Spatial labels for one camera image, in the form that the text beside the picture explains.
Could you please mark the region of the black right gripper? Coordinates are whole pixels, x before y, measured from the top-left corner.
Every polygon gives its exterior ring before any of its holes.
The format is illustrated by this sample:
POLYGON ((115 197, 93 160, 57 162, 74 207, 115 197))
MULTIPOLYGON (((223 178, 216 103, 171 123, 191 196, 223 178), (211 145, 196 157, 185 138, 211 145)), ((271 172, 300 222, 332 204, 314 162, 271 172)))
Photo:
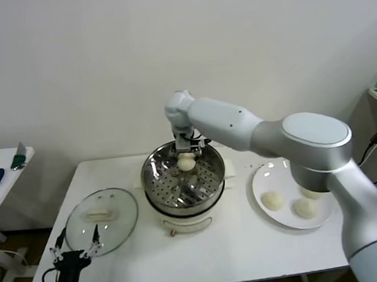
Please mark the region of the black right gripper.
MULTIPOLYGON (((177 165, 181 162, 181 154, 182 153, 190 153, 194 146, 193 141, 190 139, 190 137, 186 137, 184 133, 175 133, 174 134, 174 147, 177 152, 177 165)), ((193 160, 197 162, 197 159, 199 158, 199 151, 193 151, 192 153, 193 160)))

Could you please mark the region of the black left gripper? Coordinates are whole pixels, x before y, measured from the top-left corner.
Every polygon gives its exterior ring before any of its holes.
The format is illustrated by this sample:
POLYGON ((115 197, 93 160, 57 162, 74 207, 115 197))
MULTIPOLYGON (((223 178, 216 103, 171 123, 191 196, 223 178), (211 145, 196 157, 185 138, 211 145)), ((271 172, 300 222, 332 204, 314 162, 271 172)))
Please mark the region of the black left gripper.
POLYGON ((65 235, 66 228, 64 227, 57 237, 54 247, 49 249, 53 256, 54 268, 59 272, 57 282, 79 282, 81 271, 91 264, 91 258, 96 257, 99 249, 102 247, 99 228, 95 224, 91 246, 86 250, 62 251, 65 235))

